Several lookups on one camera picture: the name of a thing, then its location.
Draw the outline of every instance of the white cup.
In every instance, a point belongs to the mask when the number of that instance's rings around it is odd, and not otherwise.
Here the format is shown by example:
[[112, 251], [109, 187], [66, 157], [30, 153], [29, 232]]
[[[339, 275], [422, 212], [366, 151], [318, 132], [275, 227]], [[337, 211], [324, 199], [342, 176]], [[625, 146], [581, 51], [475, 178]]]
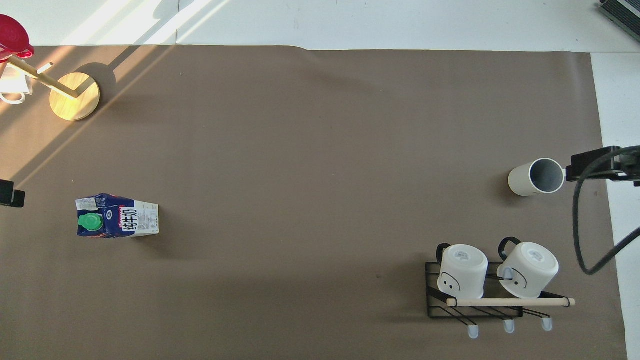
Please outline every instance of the white cup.
[[564, 169], [556, 160], [541, 158], [509, 173], [509, 187], [520, 196], [554, 193], [564, 184]]
[[[19, 99], [7, 99], [5, 96], [15, 94]], [[26, 100], [26, 95], [33, 94], [31, 78], [27, 77], [19, 70], [7, 66], [0, 78], [0, 100], [7, 104], [22, 104]]]
[[485, 254], [470, 245], [438, 245], [438, 289], [457, 299], [480, 299], [489, 265]]
[[[507, 243], [516, 244], [509, 256], [504, 252]], [[536, 299], [549, 285], [560, 269], [551, 251], [536, 243], [521, 242], [516, 238], [505, 238], [498, 246], [498, 254], [503, 264], [498, 266], [497, 275], [502, 287], [521, 299]]]

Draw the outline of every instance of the black mug handle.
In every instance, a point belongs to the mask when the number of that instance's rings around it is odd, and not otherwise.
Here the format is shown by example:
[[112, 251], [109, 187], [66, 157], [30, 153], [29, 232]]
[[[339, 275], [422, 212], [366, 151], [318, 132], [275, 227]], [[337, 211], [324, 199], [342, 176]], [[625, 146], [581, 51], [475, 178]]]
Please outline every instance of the black mug handle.
[[451, 245], [448, 243], [441, 243], [440, 245], [438, 245], [438, 250], [436, 250], [436, 259], [438, 260], [438, 264], [442, 265], [442, 252], [444, 251], [444, 249], [450, 246]]
[[507, 260], [507, 253], [504, 252], [504, 247], [507, 246], [508, 242], [512, 242], [515, 245], [518, 245], [522, 241], [514, 238], [513, 236], [509, 236], [508, 238], [504, 238], [504, 239], [502, 239], [502, 241], [500, 241], [500, 245], [498, 245], [498, 255], [500, 255], [500, 258], [503, 261]]

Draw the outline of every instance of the mug rack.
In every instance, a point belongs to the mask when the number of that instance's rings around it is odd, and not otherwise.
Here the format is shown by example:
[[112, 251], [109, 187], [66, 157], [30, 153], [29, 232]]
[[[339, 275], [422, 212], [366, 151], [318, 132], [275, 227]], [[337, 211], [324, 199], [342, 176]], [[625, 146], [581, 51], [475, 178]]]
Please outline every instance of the mug rack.
[[515, 319], [524, 315], [541, 319], [545, 331], [553, 329], [551, 316], [539, 311], [524, 308], [525, 306], [562, 306], [575, 305], [575, 299], [543, 291], [537, 299], [518, 299], [509, 294], [497, 281], [497, 268], [502, 262], [489, 262], [485, 296], [481, 299], [457, 299], [438, 289], [437, 281], [440, 275], [440, 264], [425, 263], [427, 316], [432, 319], [457, 319], [467, 326], [469, 338], [479, 336], [479, 326], [474, 319], [494, 318], [503, 321], [504, 330], [511, 334], [515, 332]]

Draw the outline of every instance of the brown tabletop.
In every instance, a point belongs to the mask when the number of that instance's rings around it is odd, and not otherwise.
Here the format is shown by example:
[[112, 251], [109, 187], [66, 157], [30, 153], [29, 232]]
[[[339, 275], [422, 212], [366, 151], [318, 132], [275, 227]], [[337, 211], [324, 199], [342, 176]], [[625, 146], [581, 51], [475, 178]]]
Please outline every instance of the brown tabletop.
[[[623, 359], [615, 265], [584, 275], [574, 185], [521, 198], [509, 171], [602, 146], [588, 54], [40, 48], [102, 103], [57, 119], [48, 89], [0, 104], [0, 346], [6, 359]], [[76, 236], [74, 200], [160, 205], [160, 234]], [[585, 185], [583, 249], [612, 244]], [[576, 299], [506, 334], [426, 317], [441, 242], [498, 261], [506, 236], [551, 250]]]

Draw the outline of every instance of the black cable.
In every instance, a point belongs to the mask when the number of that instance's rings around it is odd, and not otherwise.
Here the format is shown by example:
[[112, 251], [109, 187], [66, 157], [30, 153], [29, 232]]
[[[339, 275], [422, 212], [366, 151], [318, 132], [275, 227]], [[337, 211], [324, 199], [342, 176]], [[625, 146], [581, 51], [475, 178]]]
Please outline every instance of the black cable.
[[580, 178], [578, 178], [578, 182], [575, 185], [575, 190], [573, 191], [573, 245], [575, 246], [575, 255], [578, 257], [578, 264], [587, 275], [593, 275], [600, 271], [608, 262], [613, 259], [615, 255], [617, 255], [622, 249], [624, 249], [627, 245], [629, 245], [632, 241], [640, 236], [640, 227], [636, 230], [633, 230], [627, 237], [622, 239], [616, 246], [614, 246], [593, 268], [587, 268], [584, 264], [584, 259], [582, 258], [582, 250], [580, 249], [580, 234], [578, 230], [578, 202], [580, 200], [580, 191], [582, 190], [582, 184], [585, 180], [589, 179], [589, 176], [593, 173], [593, 171], [605, 163], [605, 161], [614, 158], [619, 155], [624, 154], [632, 154], [634, 152], [640, 151], [640, 146], [630, 146], [624, 147], [622, 149], [618, 149], [616, 151], [610, 152], [609, 154], [605, 154], [587, 166]]

